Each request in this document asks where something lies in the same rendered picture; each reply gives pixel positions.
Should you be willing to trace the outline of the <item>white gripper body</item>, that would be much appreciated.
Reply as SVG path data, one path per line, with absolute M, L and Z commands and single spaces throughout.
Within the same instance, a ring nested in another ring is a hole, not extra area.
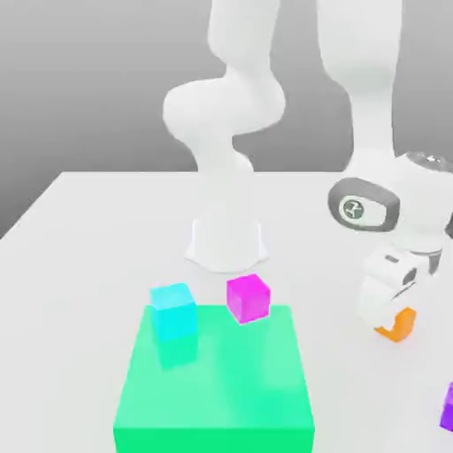
M 371 327 L 392 328 L 396 315 L 406 308 L 403 294 L 409 289 L 410 283 L 398 288 L 366 276 L 358 294 L 359 316 Z

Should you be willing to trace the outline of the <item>small purple cube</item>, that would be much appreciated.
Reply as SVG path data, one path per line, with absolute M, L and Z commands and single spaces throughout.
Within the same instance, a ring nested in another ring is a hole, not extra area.
M 453 381 L 450 382 L 441 412 L 440 427 L 453 432 Z

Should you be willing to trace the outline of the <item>small cyan cube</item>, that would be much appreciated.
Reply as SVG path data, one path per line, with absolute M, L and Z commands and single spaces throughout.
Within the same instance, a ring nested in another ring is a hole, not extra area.
M 198 332 L 196 302 L 186 283 L 152 288 L 150 312 L 154 334 L 161 342 Z

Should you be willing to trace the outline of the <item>small orange cube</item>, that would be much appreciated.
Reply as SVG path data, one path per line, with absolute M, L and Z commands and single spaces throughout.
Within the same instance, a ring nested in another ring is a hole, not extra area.
M 395 316 L 390 330 L 378 327 L 375 328 L 375 331 L 392 342 L 401 342 L 411 334 L 416 316 L 417 313 L 412 308 L 405 308 Z

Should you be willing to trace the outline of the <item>small magenta cube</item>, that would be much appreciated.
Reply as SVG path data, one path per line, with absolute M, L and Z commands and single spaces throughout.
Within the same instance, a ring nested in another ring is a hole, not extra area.
M 255 273 L 226 282 L 226 306 L 240 325 L 269 315 L 271 290 Z

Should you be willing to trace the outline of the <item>large green box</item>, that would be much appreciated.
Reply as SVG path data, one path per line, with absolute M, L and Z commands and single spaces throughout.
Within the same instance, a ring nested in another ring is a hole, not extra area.
M 197 309 L 198 332 L 158 343 L 144 311 L 119 399 L 117 453 L 312 453 L 314 420 L 290 308 L 240 325 Z

